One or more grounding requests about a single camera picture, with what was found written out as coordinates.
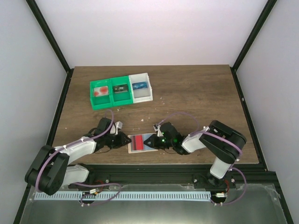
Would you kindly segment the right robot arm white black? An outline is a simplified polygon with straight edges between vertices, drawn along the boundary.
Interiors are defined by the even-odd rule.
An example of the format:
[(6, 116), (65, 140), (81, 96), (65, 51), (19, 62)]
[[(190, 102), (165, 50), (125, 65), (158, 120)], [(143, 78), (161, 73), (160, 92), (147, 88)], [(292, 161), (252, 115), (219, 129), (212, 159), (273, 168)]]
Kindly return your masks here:
[(172, 148), (179, 155), (189, 155), (207, 148), (215, 155), (209, 174), (206, 175), (206, 181), (213, 187), (222, 184), (226, 173), (241, 157), (247, 142), (243, 134), (217, 120), (213, 120), (203, 130), (186, 136), (181, 135), (170, 122), (154, 127), (156, 133), (143, 141), (150, 148)]

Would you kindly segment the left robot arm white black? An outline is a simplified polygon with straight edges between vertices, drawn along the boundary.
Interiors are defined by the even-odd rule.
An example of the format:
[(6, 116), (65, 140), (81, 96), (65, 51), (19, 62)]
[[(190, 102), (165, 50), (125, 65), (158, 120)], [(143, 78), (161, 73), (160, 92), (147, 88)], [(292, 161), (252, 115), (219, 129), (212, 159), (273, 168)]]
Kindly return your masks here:
[(79, 140), (58, 147), (43, 146), (25, 174), (25, 182), (35, 187), (36, 191), (49, 196), (55, 194), (62, 186), (85, 182), (89, 170), (72, 163), (103, 147), (115, 149), (131, 143), (131, 139), (121, 128), (120, 121), (102, 118), (97, 127), (92, 128)]

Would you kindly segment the black card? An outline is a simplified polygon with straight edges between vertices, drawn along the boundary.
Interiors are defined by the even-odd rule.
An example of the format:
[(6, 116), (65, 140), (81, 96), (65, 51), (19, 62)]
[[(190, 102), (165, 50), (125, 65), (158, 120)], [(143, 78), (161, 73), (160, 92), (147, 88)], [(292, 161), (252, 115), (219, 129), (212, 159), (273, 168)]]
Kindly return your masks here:
[(113, 92), (114, 94), (121, 93), (121, 92), (128, 92), (128, 85), (127, 84), (115, 85), (113, 86)]

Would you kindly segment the white card red circles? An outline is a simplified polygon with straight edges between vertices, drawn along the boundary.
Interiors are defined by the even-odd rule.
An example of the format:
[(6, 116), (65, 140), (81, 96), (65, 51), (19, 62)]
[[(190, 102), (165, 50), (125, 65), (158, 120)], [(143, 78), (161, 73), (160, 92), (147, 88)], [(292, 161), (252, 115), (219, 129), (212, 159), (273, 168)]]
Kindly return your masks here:
[(95, 87), (95, 88), (93, 89), (93, 95), (94, 95), (95, 97), (102, 97), (102, 96), (109, 95), (109, 89), (108, 89), (108, 86)]

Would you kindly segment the blue card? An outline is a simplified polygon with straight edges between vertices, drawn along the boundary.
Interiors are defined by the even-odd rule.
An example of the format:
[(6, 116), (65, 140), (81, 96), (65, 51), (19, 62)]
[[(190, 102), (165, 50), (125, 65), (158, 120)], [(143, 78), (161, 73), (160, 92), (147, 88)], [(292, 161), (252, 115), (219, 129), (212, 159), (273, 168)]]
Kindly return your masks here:
[(141, 90), (141, 89), (147, 89), (148, 88), (148, 84), (146, 81), (144, 82), (136, 82), (136, 83), (132, 83), (132, 90)]

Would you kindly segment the left green bin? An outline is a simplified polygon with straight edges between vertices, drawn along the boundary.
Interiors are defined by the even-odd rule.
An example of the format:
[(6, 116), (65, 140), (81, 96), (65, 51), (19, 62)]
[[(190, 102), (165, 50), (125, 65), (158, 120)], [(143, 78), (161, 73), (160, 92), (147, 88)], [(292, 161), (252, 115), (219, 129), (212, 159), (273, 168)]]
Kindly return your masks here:
[[(102, 96), (102, 97), (95, 97), (93, 95), (93, 89), (95, 87), (100, 87), (100, 86), (108, 86), (109, 95)], [(93, 110), (101, 110), (113, 106), (109, 79), (102, 79), (102, 80), (96, 80), (90, 82), (90, 101)]]

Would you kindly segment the white bin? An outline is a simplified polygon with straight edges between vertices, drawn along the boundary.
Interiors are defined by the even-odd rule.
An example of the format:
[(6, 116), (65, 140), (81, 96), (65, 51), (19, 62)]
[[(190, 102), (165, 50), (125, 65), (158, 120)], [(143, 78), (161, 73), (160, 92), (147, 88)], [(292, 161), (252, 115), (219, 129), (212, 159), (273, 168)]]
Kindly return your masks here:
[[(134, 74), (129, 75), (129, 82), (132, 92), (132, 99), (134, 104), (136, 103), (143, 103), (153, 100), (153, 94), (152, 94), (152, 87), (150, 84), (150, 79), (148, 73), (141, 73), (141, 74)], [(141, 89), (141, 90), (132, 90), (132, 83), (136, 82), (144, 82), (146, 81), (148, 84), (147, 89)]]

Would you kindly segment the metal front plate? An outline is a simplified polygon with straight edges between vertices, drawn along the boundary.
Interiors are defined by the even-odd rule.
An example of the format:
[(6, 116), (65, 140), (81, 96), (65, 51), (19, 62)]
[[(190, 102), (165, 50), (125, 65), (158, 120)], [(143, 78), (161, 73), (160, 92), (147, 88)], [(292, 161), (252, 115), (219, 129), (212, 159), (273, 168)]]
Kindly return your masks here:
[[(112, 186), (122, 191), (200, 191), (179, 185)], [(273, 185), (242, 184), (231, 189), (229, 205), (211, 201), (35, 200), (30, 191), (17, 224), (291, 224), (282, 195)]]

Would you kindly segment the left side frame rail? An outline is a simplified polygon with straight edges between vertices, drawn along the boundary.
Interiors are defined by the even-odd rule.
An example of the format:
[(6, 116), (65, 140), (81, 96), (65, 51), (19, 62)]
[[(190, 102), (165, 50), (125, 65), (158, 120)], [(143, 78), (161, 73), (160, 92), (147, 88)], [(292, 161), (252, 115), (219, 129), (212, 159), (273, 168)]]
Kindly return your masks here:
[(59, 102), (57, 104), (57, 109), (56, 109), (56, 112), (55, 112), (55, 115), (54, 115), (54, 119), (53, 119), (53, 122), (52, 122), (52, 125), (51, 125), (51, 128), (50, 128), (50, 132), (49, 132), (49, 135), (48, 135), (48, 138), (47, 138), (47, 142), (46, 142), (47, 145), (52, 146), (52, 144), (53, 144), (73, 72), (74, 72), (74, 68), (71, 69), (67, 73), (67, 76), (66, 76), (66, 79), (65, 79), (65, 82), (64, 82), (64, 85), (63, 85), (63, 89), (62, 89), (62, 92), (61, 92), (61, 95), (60, 95), (60, 98), (59, 98)]

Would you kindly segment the frame rail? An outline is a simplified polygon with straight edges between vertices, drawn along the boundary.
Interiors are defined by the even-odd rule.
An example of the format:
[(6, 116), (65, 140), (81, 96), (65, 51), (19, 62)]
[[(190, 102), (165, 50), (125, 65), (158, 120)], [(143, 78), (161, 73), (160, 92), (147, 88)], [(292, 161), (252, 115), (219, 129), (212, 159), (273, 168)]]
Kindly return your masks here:
[(251, 119), (250, 112), (249, 112), (249, 109), (248, 109), (248, 106), (247, 106), (247, 103), (246, 103), (246, 100), (245, 100), (245, 97), (244, 97), (239, 79), (237, 77), (237, 73), (232, 67), (230, 67), (230, 70), (231, 70), (232, 77), (233, 77), (233, 80), (234, 80), (234, 83), (235, 83), (235, 86), (236, 86), (236, 90), (238, 92), (238, 96), (239, 96), (241, 105), (242, 105), (242, 109), (243, 109), (243, 112), (244, 112), (244, 115), (245, 115), (245, 119), (247, 121), (247, 125), (248, 125), (248, 128), (249, 128), (251, 139), (253, 141), (253, 146), (254, 146), (256, 154), (257, 154), (258, 165), (260, 167), (262, 167), (264, 171), (268, 171), (268, 167), (266, 165), (266, 161), (265, 161), (265, 158), (264, 158), (263, 153), (262, 153), (260, 142), (258, 140), (256, 131), (255, 131), (255, 128), (254, 128), (254, 124), (253, 124), (253, 121)]
[(65, 79), (65, 82), (64, 82), (64, 85), (63, 85), (63, 89), (62, 89), (62, 92), (61, 92), (61, 95), (60, 95), (60, 98), (59, 98), (59, 102), (57, 104), (57, 109), (56, 109), (56, 112), (55, 112), (55, 115), (54, 115), (54, 119), (53, 119), (53, 122), (52, 122), (52, 125), (51, 125), (51, 128), (50, 128), (50, 132), (49, 132), (49, 135), (48, 135), (48, 138), (47, 138), (47, 142), (46, 142), (47, 145), (52, 146), (52, 144), (53, 144), (73, 72), (74, 72), (74, 68), (71, 69), (67, 73), (67, 76), (66, 76), (66, 79)]

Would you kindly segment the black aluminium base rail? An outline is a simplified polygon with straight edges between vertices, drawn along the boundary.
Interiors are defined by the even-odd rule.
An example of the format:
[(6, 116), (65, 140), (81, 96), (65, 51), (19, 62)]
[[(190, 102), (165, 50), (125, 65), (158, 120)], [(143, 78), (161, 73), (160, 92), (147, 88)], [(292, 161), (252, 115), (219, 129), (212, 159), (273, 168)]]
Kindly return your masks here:
[(76, 182), (85, 185), (101, 183), (127, 184), (179, 184), (192, 185), (196, 189), (224, 189), (227, 186), (235, 188), (237, 184), (276, 184), (277, 175), (268, 171), (261, 164), (236, 164), (234, 170), (227, 172), (223, 179), (214, 179), (210, 164), (196, 165), (84, 165), (89, 170), (84, 180), (78, 175), (72, 175), (71, 187)]

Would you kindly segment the right side frame rail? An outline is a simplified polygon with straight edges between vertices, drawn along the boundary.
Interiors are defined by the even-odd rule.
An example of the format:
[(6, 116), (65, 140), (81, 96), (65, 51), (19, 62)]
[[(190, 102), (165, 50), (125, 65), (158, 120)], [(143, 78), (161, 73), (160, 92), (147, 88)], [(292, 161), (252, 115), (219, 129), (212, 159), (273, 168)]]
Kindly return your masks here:
[(233, 80), (234, 80), (234, 83), (235, 83), (235, 86), (236, 86), (236, 90), (238, 92), (238, 96), (239, 96), (241, 105), (242, 105), (242, 109), (243, 109), (243, 112), (244, 112), (244, 115), (245, 115), (245, 119), (247, 121), (247, 125), (248, 125), (248, 128), (249, 128), (251, 139), (253, 141), (253, 146), (254, 146), (256, 154), (257, 154), (258, 165), (260, 167), (262, 167), (264, 171), (268, 171), (268, 167), (266, 165), (266, 161), (265, 161), (265, 158), (264, 158), (263, 153), (262, 153), (260, 142), (258, 140), (256, 131), (255, 131), (255, 128), (254, 128), (254, 124), (253, 124), (253, 121), (251, 119), (250, 112), (249, 112), (249, 109), (248, 109), (248, 106), (247, 106), (247, 103), (246, 103), (246, 100), (245, 100), (245, 97), (244, 97), (239, 79), (237, 77), (237, 73), (232, 67), (230, 67), (230, 70), (231, 70), (232, 77), (233, 77)]

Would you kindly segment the left black frame post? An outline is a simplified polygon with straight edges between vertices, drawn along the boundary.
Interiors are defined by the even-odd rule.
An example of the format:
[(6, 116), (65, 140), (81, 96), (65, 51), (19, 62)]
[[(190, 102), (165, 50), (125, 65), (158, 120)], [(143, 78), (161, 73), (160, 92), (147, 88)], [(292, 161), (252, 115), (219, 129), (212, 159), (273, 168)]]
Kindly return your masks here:
[(67, 74), (71, 72), (71, 68), (68, 65), (65, 56), (63, 55), (51, 29), (49, 28), (46, 19), (44, 18), (37, 2), (35, 0), (25, 0), (27, 5), (29, 6), (31, 12), (33, 13), (36, 21), (38, 22), (40, 28), (42, 29), (45, 37), (47, 38), (49, 44), (51, 45), (53, 51), (55, 52), (58, 60), (60, 61), (63, 69)]

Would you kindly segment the black frame post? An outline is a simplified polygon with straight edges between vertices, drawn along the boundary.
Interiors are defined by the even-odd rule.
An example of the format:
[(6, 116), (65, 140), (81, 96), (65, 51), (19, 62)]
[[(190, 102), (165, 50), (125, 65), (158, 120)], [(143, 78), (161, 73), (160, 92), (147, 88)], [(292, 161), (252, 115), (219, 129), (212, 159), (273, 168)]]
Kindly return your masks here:
[(272, 9), (274, 8), (277, 0), (268, 0), (263, 7), (257, 21), (255, 22), (244, 46), (242, 47), (234, 65), (232, 66), (232, 69), (234, 71), (237, 71), (239, 67), (241, 66), (245, 56), (247, 55), (248, 51), (250, 50), (252, 44), (254, 43), (256, 37), (258, 36), (260, 30), (262, 29), (264, 23), (266, 22), (268, 16), (270, 15)]
[(71, 72), (71, 68), (68, 65), (65, 56), (63, 55), (51, 29), (49, 28), (46, 19), (44, 18), (37, 2), (35, 0), (25, 0), (27, 5), (29, 6), (31, 12), (33, 13), (36, 21), (38, 22), (40, 28), (42, 29), (45, 37), (47, 38), (49, 44), (51, 45), (53, 51), (55, 52), (58, 60), (60, 61), (63, 69), (67, 74)]

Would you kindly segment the right black frame post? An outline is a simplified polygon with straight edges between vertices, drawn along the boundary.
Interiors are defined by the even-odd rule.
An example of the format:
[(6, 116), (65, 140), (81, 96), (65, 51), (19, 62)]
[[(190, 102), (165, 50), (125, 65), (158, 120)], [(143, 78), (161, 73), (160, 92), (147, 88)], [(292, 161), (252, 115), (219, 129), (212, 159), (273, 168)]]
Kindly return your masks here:
[(234, 65), (232, 66), (232, 69), (234, 71), (237, 71), (239, 67), (241, 66), (245, 56), (247, 55), (248, 51), (250, 50), (252, 44), (254, 43), (256, 37), (258, 36), (260, 30), (262, 29), (264, 23), (266, 22), (268, 16), (270, 15), (272, 9), (274, 8), (277, 0), (268, 0), (263, 7), (257, 21), (255, 22), (244, 46), (242, 47)]

